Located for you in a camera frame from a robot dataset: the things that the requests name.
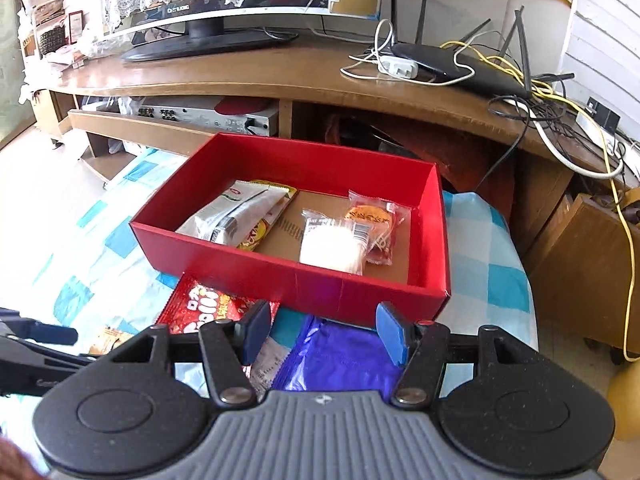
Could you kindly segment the orange pastry clear packet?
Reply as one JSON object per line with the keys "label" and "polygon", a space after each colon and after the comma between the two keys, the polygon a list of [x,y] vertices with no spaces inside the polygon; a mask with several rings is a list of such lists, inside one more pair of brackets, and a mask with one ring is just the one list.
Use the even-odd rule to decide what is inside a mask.
{"label": "orange pastry clear packet", "polygon": [[355,191],[350,191],[348,198],[349,210],[345,218],[369,227],[367,263],[390,266],[398,230],[410,222],[411,210],[392,200]]}

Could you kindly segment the white power strip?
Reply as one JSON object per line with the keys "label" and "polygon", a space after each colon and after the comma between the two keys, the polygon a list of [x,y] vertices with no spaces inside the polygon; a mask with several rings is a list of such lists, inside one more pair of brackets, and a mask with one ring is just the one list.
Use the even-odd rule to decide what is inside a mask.
{"label": "white power strip", "polygon": [[622,160],[625,168],[630,170],[636,177],[639,177],[638,140],[628,140],[619,132],[610,133],[598,125],[593,118],[588,118],[586,114],[579,113],[576,116],[576,122],[593,144],[596,144],[598,148],[606,148],[608,156],[616,159],[614,167],[617,167],[620,164],[620,160]]}

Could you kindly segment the white power adapter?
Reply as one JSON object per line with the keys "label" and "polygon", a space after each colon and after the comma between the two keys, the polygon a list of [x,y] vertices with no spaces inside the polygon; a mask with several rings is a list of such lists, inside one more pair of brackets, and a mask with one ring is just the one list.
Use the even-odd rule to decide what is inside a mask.
{"label": "white power adapter", "polygon": [[378,71],[396,79],[413,80],[419,73],[419,65],[408,58],[382,55],[378,58]]}

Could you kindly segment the yellow round bin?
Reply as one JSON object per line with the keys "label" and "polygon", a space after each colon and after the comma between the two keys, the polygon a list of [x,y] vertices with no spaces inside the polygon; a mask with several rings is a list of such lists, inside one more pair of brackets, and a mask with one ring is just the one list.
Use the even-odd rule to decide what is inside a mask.
{"label": "yellow round bin", "polygon": [[615,417],[617,440],[640,437],[640,362],[626,363],[608,385],[608,404]]}

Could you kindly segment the clear bag white snack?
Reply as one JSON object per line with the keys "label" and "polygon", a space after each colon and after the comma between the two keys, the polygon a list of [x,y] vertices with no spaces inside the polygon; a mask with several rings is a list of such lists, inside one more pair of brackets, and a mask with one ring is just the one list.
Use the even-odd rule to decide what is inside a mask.
{"label": "clear bag white snack", "polygon": [[304,232],[300,242],[300,263],[326,270],[361,275],[370,249],[372,224],[330,218],[305,209]]}

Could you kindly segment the blue white checkered tablecloth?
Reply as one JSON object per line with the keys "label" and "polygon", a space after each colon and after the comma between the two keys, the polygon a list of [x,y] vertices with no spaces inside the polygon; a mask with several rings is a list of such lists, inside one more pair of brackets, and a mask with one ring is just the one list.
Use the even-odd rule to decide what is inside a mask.
{"label": "blue white checkered tablecloth", "polygon": [[[80,353],[106,328],[148,327],[178,281],[152,268],[130,220],[182,164],[149,151],[100,195],[37,188],[3,203],[2,306],[73,327]],[[497,325],[536,346],[532,291],[501,214],[473,193],[446,194],[444,205],[451,296],[439,321],[462,334]],[[306,316],[280,309],[270,337],[291,351]]]}

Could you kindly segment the red cardboard box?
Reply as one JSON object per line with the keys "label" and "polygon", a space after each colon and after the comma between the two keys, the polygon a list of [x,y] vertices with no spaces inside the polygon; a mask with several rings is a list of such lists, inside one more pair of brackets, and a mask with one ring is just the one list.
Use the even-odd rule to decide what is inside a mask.
{"label": "red cardboard box", "polygon": [[[252,252],[178,233],[178,227],[236,180],[297,188]],[[397,230],[393,262],[361,274],[299,261],[303,210],[341,218],[348,194],[390,200],[410,216]],[[270,299],[291,309],[371,327],[391,302],[411,321],[436,318],[451,295],[442,186],[436,165],[389,154],[258,136],[218,133],[197,150],[130,222],[152,267],[189,275],[222,292]]]}

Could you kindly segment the yellow mango snack pouch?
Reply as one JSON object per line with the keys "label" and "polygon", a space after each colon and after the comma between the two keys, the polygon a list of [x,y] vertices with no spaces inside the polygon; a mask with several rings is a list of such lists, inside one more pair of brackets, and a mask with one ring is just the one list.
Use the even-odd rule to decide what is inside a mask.
{"label": "yellow mango snack pouch", "polygon": [[288,205],[292,202],[292,200],[294,200],[295,196],[298,193],[297,188],[293,188],[292,186],[284,184],[263,180],[254,180],[254,183],[269,184],[278,186],[279,188],[286,188],[286,193],[285,196],[280,198],[280,200],[278,200],[277,203],[275,203],[262,216],[262,218],[254,225],[254,228],[244,238],[242,243],[239,244],[238,249],[246,250],[247,252],[254,252],[259,244],[267,237],[276,222],[285,212],[285,209],[288,208]]}

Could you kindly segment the television with black base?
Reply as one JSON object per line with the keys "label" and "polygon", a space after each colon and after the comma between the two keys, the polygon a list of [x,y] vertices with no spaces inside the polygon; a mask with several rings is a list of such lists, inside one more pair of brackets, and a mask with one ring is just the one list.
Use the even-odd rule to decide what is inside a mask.
{"label": "television with black base", "polygon": [[329,0],[245,0],[242,6],[224,6],[221,0],[177,0],[138,11],[112,34],[128,36],[126,63],[165,61],[290,44],[298,32],[267,26],[228,28],[226,18],[258,14],[326,14]]}

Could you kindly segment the black wifi router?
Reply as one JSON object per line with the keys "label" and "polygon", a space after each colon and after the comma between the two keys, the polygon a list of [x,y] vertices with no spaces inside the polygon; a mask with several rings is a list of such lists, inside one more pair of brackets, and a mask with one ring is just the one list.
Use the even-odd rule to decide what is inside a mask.
{"label": "black wifi router", "polygon": [[395,41],[390,52],[396,58],[416,63],[420,70],[435,77],[441,86],[459,86],[481,96],[516,96],[527,100],[535,93],[549,93],[552,84],[574,77],[572,73],[535,75],[529,64],[523,8],[514,11],[514,22],[503,38],[501,48],[488,55],[478,50],[477,38],[487,32],[488,21],[459,40],[439,47],[422,44],[426,3],[421,3],[416,40],[412,44]]}

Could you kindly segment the brown cardboard box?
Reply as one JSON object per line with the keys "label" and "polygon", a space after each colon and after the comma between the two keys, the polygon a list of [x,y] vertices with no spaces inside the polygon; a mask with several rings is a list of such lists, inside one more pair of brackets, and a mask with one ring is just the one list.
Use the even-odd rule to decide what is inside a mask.
{"label": "brown cardboard box", "polygon": [[586,194],[564,198],[524,257],[537,320],[614,348],[639,351],[639,292],[626,305],[630,253],[614,212]]}

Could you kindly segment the white snack pouch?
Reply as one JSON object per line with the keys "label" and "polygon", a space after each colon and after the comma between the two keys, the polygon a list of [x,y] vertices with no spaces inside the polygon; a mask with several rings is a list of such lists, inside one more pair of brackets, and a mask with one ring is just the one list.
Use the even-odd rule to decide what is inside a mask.
{"label": "white snack pouch", "polygon": [[292,188],[266,181],[235,180],[224,192],[187,218],[177,233],[238,247],[259,220],[291,194]]}

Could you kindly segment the silver media player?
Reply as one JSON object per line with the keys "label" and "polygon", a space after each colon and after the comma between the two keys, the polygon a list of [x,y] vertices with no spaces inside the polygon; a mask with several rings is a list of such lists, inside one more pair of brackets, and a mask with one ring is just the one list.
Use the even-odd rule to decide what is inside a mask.
{"label": "silver media player", "polygon": [[212,131],[278,135],[278,102],[250,96],[86,96],[81,109],[183,122]]}

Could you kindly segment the red candy bag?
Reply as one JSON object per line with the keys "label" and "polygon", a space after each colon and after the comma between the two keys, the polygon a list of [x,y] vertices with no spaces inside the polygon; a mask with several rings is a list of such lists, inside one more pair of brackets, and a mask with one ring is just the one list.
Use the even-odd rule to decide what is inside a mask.
{"label": "red candy bag", "polygon": [[213,322],[268,334],[279,307],[277,301],[231,295],[183,274],[155,324],[165,325],[171,334],[197,333]]}

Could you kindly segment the wooden TV stand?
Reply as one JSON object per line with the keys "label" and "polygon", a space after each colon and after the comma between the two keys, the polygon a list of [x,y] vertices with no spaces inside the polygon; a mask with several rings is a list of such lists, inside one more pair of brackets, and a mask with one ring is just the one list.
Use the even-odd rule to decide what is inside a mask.
{"label": "wooden TV stand", "polygon": [[[287,47],[126,63],[116,56],[40,79],[32,104],[41,128],[60,136],[81,128],[101,141],[120,139],[189,155],[213,131],[145,117],[85,112],[84,96],[254,96],[279,104],[285,139],[336,140],[352,118],[387,134],[439,166],[458,191],[475,191],[508,219],[525,257],[566,198],[574,174],[536,132],[500,116],[488,99],[457,88],[345,77],[349,47],[301,39]],[[626,318],[639,291],[639,231],[623,228],[630,273]]]}

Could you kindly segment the small white sauce packet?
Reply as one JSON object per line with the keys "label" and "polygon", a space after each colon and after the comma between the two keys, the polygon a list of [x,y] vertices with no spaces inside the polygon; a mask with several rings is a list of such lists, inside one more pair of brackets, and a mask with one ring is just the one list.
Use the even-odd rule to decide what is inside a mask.
{"label": "small white sauce packet", "polygon": [[245,375],[255,390],[258,400],[262,400],[271,388],[274,378],[289,353],[289,348],[268,337],[254,363],[244,367]]}

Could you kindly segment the purple snack packet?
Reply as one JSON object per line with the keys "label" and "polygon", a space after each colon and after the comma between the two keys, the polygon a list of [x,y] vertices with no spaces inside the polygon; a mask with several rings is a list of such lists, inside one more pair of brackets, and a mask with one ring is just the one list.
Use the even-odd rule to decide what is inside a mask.
{"label": "purple snack packet", "polygon": [[308,315],[271,388],[375,391],[387,402],[401,373],[377,333]]}

